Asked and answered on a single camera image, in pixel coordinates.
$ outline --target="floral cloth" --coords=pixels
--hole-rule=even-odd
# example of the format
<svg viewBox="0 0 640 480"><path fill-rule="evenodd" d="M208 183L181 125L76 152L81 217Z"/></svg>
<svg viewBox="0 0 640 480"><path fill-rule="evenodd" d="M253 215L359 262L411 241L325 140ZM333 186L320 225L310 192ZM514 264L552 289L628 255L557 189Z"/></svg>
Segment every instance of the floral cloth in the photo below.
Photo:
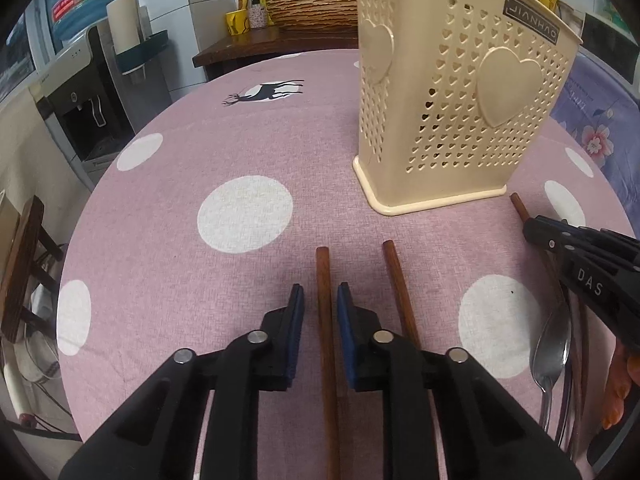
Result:
<svg viewBox="0 0 640 480"><path fill-rule="evenodd" d="M605 163L605 157L613 155L613 142L609 140L609 129L601 124L597 130L587 124L582 131L582 147L591 155L599 168Z"/></svg>
<svg viewBox="0 0 640 480"><path fill-rule="evenodd" d="M551 117L600 168L640 235L640 110L629 86L578 53Z"/></svg>

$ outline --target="white polka dot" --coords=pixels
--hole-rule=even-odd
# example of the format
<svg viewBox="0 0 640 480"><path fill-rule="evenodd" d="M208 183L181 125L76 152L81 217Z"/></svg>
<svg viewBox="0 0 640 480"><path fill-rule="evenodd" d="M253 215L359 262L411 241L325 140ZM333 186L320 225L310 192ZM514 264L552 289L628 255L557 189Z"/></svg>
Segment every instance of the white polka dot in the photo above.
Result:
<svg viewBox="0 0 640 480"><path fill-rule="evenodd" d="M586 176L590 176L591 178L593 178L593 170L589 166L589 163L584 160L582 156L580 156L571 148L565 148L564 152L571 159L571 162L574 163L581 172L583 172Z"/></svg>
<svg viewBox="0 0 640 480"><path fill-rule="evenodd" d="M246 253L273 242L287 227L293 199L281 183L242 176L217 187L198 211L198 232L223 253Z"/></svg>
<svg viewBox="0 0 640 480"><path fill-rule="evenodd" d="M116 167L120 171L132 170L153 155L160 144L162 144L162 134L149 134L134 140L122 151Z"/></svg>
<svg viewBox="0 0 640 480"><path fill-rule="evenodd" d="M499 274L483 276L462 297L462 346L499 379L521 374L540 335L540 306L523 284Z"/></svg>
<svg viewBox="0 0 640 480"><path fill-rule="evenodd" d="M58 297L56 331L58 348L65 355L76 355L86 342L91 325L91 295L80 280L65 283Z"/></svg>
<svg viewBox="0 0 640 480"><path fill-rule="evenodd" d="M547 180L545 182L545 193L559 220L566 219L569 224L576 227L586 225L580 204L578 204L575 196L562 184L555 180Z"/></svg>

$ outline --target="wooden chopstick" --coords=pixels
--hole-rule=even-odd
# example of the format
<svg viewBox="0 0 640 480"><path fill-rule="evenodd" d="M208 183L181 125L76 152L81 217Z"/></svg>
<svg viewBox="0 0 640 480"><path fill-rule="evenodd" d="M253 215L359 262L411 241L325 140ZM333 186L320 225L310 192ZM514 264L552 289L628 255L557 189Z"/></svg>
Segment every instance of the wooden chopstick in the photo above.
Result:
<svg viewBox="0 0 640 480"><path fill-rule="evenodd" d="M415 324L414 309L411 306L409 291L406 288L404 274L396 252L396 246L393 240L387 240L382 244L382 252L385 255L386 270L388 270L391 286L396 297L396 309L400 317L402 326L402 335L404 335L419 350L420 336L418 335L418 327Z"/></svg>
<svg viewBox="0 0 640 480"><path fill-rule="evenodd" d="M338 436L338 392L335 381L334 322L331 302L331 267L329 249L316 249L318 282L318 327L320 367L322 371L322 405L326 433L327 480L340 480L340 439Z"/></svg>
<svg viewBox="0 0 640 480"><path fill-rule="evenodd" d="M531 216L529 215L529 211L522 203L520 196L517 193L511 193L511 203L516 208L518 215L520 215L520 219L522 223L526 222ZM551 256L541 248L538 248L538 254L540 254L540 260L542 261L543 267L545 267L546 274L549 276L549 281L551 282L551 288L553 289L554 296L556 299L556 304L563 304L564 294L562 293L562 289L560 288L560 282L558 281L558 273L556 272L556 267L554 266L553 261L551 260Z"/></svg>

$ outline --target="round table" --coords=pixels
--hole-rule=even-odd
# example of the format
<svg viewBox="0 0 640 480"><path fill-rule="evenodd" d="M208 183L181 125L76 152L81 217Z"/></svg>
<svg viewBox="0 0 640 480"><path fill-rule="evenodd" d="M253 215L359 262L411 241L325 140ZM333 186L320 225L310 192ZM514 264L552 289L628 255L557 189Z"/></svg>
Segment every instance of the round table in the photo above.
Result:
<svg viewBox="0 0 640 480"><path fill-rule="evenodd" d="M330 248L334 294L349 282L354 302L399 332L387 239L424 349L467 348L538 418L529 353L553 300L508 194L392 218L374 212L351 167L358 66L356 50L331 50L237 70L156 117L111 165L69 245L58 307L62 374L83 438L175 349L224 348L301 283L298 372L288 392L260 394L258 470L262 480L324 478L315 250ZM508 189L533 216L633 235L596 165L551 119ZM613 348L590 321L582 452L598 429ZM337 369L343 477L381 478L382 396L347 391ZM584 459L580 468L587 478Z"/></svg>

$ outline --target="cable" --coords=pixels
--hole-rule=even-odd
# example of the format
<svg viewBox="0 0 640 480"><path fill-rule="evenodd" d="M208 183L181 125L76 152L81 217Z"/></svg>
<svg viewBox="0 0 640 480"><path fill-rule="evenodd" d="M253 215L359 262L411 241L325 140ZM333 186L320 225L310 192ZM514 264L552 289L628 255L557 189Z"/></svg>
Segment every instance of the cable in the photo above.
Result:
<svg viewBox="0 0 640 480"><path fill-rule="evenodd" d="M40 366L37 364L37 362L33 358L33 355L31 354L31 350L29 348L29 339L27 338L27 324L26 323L24 324L24 349L27 351L27 355L29 356L29 359L31 360L31 363L33 363L33 365L38 369L38 371L44 377L46 377L47 379L50 379L50 380L55 380L55 379L59 379L62 376L62 375L58 375L58 376L52 377L50 375L47 375L47 372L44 371L42 368L40 368ZM52 366L55 366L55 365L57 365L57 367L54 368L54 371L55 370L60 370L60 365L57 362L52 364Z"/></svg>
<svg viewBox="0 0 640 480"><path fill-rule="evenodd" d="M55 440L73 440L74 442L82 442L82 438L77 433L56 433L55 431L36 430L35 428L25 428L16 422L6 420L4 422L9 428L14 431L20 431L34 436L40 436L43 438L53 438Z"/></svg>
<svg viewBox="0 0 640 480"><path fill-rule="evenodd" d="M53 431L52 429L48 428L47 426L45 426L44 424L42 424L39 420L36 420L36 427L40 426L43 431L49 431L51 433L56 433L55 431Z"/></svg>
<svg viewBox="0 0 640 480"><path fill-rule="evenodd" d="M42 334L44 336L44 342L46 343L46 345L49 347L49 350L51 350L51 353L53 355L53 357L55 358L56 362L60 360L59 356L58 356L58 351L53 348L53 346L51 346L51 343L49 342L49 338L47 336L45 336L44 334Z"/></svg>
<svg viewBox="0 0 640 480"><path fill-rule="evenodd" d="M62 404L60 404L48 391L47 389L42 386L42 384L40 383L33 383L35 384L40 391L45 394L47 397L49 397L49 399L51 400L51 402L53 402L57 407L59 407L63 412L65 412L68 416L70 416L71 418L74 418L73 415L71 415L71 412L69 412L69 410L67 410Z"/></svg>
<svg viewBox="0 0 640 480"><path fill-rule="evenodd" d="M39 416L39 415L33 415L33 416L36 418L36 420L37 420L41 425L46 424L47 426L52 427L54 430L59 431L60 433L66 433L66 431L64 431L64 430L60 430L60 428L59 428L59 427L54 426L54 425L53 425L53 424L51 424L50 422L47 422L47 421L46 421L46 420L44 420L41 416Z"/></svg>

